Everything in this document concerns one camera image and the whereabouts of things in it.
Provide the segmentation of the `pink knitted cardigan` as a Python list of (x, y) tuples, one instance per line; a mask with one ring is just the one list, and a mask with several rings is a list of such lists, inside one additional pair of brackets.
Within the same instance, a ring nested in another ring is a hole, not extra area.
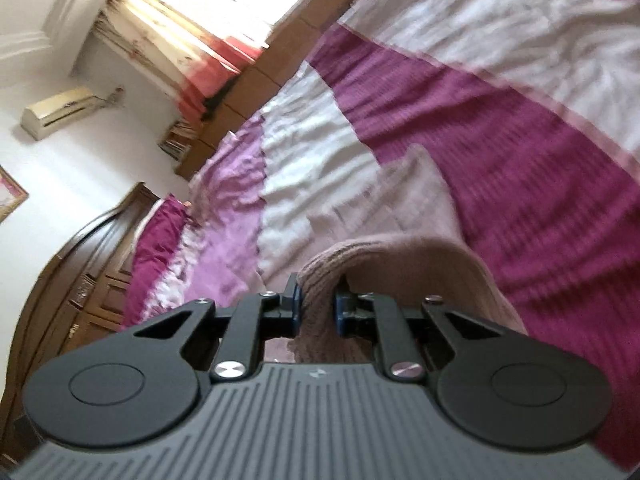
[(290, 343), (299, 363), (363, 362), (362, 337), (337, 336), (332, 295), (340, 278), (418, 308), (430, 295), (510, 330), (526, 328), (489, 270), (466, 246), (448, 185), (421, 145), (376, 170), (334, 205), (314, 208), (291, 259), (303, 323)]

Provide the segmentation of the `brown wooden headboard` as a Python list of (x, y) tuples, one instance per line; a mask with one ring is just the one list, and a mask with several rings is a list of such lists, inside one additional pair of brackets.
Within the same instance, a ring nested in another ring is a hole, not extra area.
[(113, 209), (79, 230), (35, 282), (11, 344), (1, 400), (1, 466), (9, 469), (37, 440), (16, 421), (26, 379), (43, 363), (118, 331), (134, 255), (134, 231), (157, 196), (137, 183)]

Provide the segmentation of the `magenta pillow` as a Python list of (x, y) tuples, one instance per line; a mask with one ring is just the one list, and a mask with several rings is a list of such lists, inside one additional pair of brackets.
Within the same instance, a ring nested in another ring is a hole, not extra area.
[(145, 319), (152, 289), (175, 255), (185, 225), (186, 205), (172, 194), (158, 200), (138, 225), (121, 328)]

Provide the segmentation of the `pink purple floral bedspread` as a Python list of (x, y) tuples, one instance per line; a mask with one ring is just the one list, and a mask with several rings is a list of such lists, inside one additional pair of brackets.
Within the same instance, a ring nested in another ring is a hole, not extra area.
[(639, 0), (356, 0), (193, 177), (142, 322), (281, 289), (311, 211), (413, 145), (524, 333), (608, 376), (597, 447), (636, 468)]

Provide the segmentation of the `wooden side cabinet ledge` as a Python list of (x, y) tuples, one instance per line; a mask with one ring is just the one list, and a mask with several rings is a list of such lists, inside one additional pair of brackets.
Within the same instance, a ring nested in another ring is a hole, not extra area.
[(203, 101), (203, 114), (194, 126), (195, 139), (182, 155), (175, 173), (191, 179), (214, 154), (226, 133), (238, 130), (293, 77), (322, 32), (353, 1), (299, 0), (277, 24), (257, 61)]

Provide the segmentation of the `floral window curtain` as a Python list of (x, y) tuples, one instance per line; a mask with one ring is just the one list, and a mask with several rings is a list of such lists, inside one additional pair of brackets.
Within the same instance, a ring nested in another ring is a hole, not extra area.
[(168, 87), (192, 126), (264, 50), (244, 35), (209, 32), (166, 0), (107, 0), (93, 30)]

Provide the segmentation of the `framed wall picture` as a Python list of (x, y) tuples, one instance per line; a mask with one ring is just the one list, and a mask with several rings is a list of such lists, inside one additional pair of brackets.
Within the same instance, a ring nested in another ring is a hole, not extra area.
[(0, 222), (3, 222), (29, 198), (29, 194), (3, 167), (0, 167), (0, 178)]

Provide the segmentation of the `white wall air conditioner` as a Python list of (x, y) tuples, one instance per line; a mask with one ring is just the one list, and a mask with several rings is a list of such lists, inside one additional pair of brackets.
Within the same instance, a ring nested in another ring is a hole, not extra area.
[(41, 141), (72, 122), (88, 117), (104, 104), (104, 99), (89, 88), (73, 88), (26, 106), (21, 127), (36, 141)]

